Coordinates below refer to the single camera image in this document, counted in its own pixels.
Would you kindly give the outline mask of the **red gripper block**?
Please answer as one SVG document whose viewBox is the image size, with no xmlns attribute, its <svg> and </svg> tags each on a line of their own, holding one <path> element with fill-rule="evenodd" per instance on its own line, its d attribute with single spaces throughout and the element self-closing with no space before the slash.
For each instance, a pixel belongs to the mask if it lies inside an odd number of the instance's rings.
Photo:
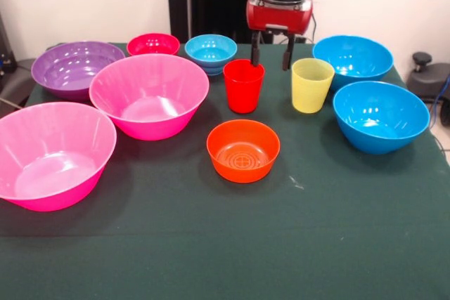
<svg viewBox="0 0 450 300">
<path fill-rule="evenodd" d="M 273 4 L 266 0 L 247 0 L 247 25 L 252 32 L 250 61 L 253 67 L 259 65 L 259 41 L 265 31 L 289 33 L 288 43 L 283 54 L 282 69 L 289 70 L 295 46 L 295 35 L 304 34 L 312 17 L 311 0 L 295 4 Z"/>
</svg>

